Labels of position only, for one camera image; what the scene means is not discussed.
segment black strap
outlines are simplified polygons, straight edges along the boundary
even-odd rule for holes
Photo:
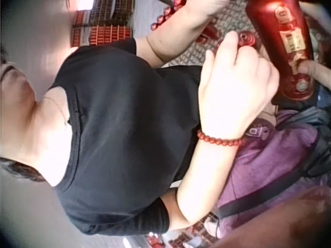
[[[272,183],[260,188],[259,190],[246,195],[242,198],[231,201],[218,208],[219,218],[226,218],[235,214],[242,213],[258,205],[265,203],[271,198],[279,195],[281,192],[292,186],[302,177],[301,167],[298,167]]]

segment patterned mat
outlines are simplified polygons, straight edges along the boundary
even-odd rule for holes
[[[246,1],[245,0],[234,0],[231,1],[221,13],[218,15],[218,21],[216,28],[221,31],[221,37],[229,31],[243,31],[250,30],[256,34],[254,27],[248,19],[246,12]],[[311,30],[317,41],[322,40],[322,36],[316,31]],[[170,66],[177,65],[202,65],[205,59],[205,52],[207,49],[213,50],[217,45],[218,41],[210,40],[205,45],[199,45],[194,43],[185,53],[180,57],[169,63]]]

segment bracelet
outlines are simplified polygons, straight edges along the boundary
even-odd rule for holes
[[[222,145],[222,146],[240,146],[245,142],[244,138],[239,138],[239,139],[234,139],[234,140],[229,139],[228,140],[228,139],[220,139],[220,138],[209,137],[208,135],[206,135],[201,130],[198,130],[197,136],[202,141],[209,142],[211,144],[216,144],[218,146],[220,146],[220,145]]]

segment woman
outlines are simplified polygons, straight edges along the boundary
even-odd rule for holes
[[[38,171],[88,235],[163,233],[204,217],[238,149],[226,140],[239,144],[274,96],[279,73],[253,48],[238,50],[235,32],[216,57],[206,53],[202,71],[154,68],[188,48],[226,3],[190,0],[147,38],[79,48],[40,102],[25,75],[3,64],[7,169]],[[198,141],[200,124],[225,146]]]

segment black t-shirt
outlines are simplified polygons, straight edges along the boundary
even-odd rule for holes
[[[52,86],[66,91],[73,131],[55,189],[88,235],[166,232],[159,197],[182,179],[197,143],[201,67],[153,69],[135,54],[134,39],[81,47]]]

